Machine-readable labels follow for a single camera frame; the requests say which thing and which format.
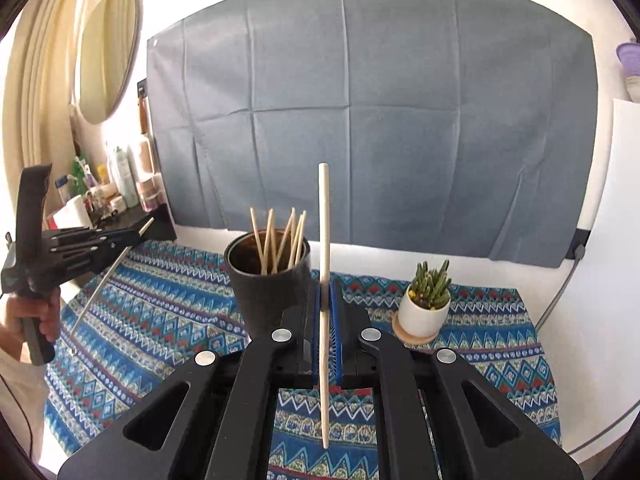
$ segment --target blue cap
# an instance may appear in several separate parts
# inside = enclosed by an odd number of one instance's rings
[[[68,181],[69,181],[69,179],[66,177],[66,175],[63,175],[60,178],[57,178],[56,179],[56,188],[64,186]]]

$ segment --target patterned tablecloth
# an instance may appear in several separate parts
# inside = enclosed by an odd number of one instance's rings
[[[373,325],[391,332],[391,313],[407,282],[337,276],[346,303],[365,305]],[[97,283],[98,278],[88,283],[63,309],[62,337],[47,371],[47,424],[68,454],[195,352],[244,348],[246,333],[221,254],[167,242],[143,244],[129,253],[70,338]],[[559,443],[554,380],[517,291],[459,285],[451,291],[440,335],[422,348],[456,349]],[[280,390],[268,478],[377,479],[371,390],[333,387],[330,417],[331,445],[324,450],[318,392]]]

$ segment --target purple object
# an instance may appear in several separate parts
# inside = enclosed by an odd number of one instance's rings
[[[640,76],[640,43],[623,43],[616,53],[627,77]]]

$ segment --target oval mirror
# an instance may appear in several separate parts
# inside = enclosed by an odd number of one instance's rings
[[[141,0],[101,0],[86,22],[80,49],[80,111],[91,124],[116,111],[140,42]]]

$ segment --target beige sleeve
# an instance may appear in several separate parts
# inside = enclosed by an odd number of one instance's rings
[[[0,374],[6,381],[0,381],[0,411],[7,424],[14,432],[18,442],[27,454],[30,451],[30,433],[20,407],[18,407],[11,389],[31,425],[33,433],[33,450],[31,459],[38,463],[42,453],[42,432],[44,431],[44,404],[49,389],[44,381],[46,367],[33,366],[30,363],[18,362],[0,349]]]

